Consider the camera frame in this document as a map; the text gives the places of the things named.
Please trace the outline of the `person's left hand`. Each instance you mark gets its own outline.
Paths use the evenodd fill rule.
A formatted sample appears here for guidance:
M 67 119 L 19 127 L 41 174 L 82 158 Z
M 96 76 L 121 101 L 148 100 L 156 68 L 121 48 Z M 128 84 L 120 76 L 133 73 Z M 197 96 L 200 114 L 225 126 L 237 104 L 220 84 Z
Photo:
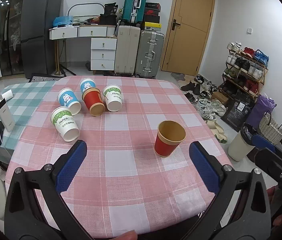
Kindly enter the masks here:
M 134 230 L 128 231 L 112 240 L 137 240 L 138 235 Z

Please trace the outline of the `person's right hand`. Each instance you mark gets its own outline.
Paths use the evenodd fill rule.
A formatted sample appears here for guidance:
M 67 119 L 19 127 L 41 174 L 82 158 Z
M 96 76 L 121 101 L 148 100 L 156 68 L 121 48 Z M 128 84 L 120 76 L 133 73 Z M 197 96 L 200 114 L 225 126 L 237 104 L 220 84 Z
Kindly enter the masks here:
M 273 186 L 267 189 L 268 199 L 270 202 L 271 218 L 273 220 L 273 226 L 280 226 L 282 224 L 282 212 L 278 214 L 282 205 L 282 190 L 277 186 Z

